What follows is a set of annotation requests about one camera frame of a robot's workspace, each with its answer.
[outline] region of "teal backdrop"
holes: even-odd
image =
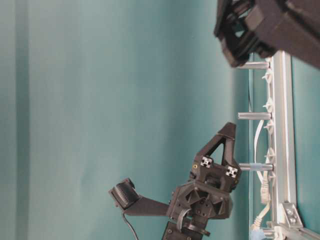
[[[297,204],[304,225],[320,234],[320,70],[292,58]]]
[[[248,162],[248,122],[236,120],[248,71],[231,69],[212,35],[216,4],[1,2],[1,239],[133,239],[108,190],[130,177],[167,203],[226,122]],[[208,239],[248,238],[247,173],[232,197]],[[140,240],[160,240],[168,221],[129,220]]]

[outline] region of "metal rod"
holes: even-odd
[[[242,66],[238,66],[237,69],[268,69],[270,67],[269,62],[266,61],[248,61]]]
[[[271,163],[240,163],[242,171],[272,171],[274,165]]]
[[[270,120],[271,113],[269,112],[238,112],[240,120]]]

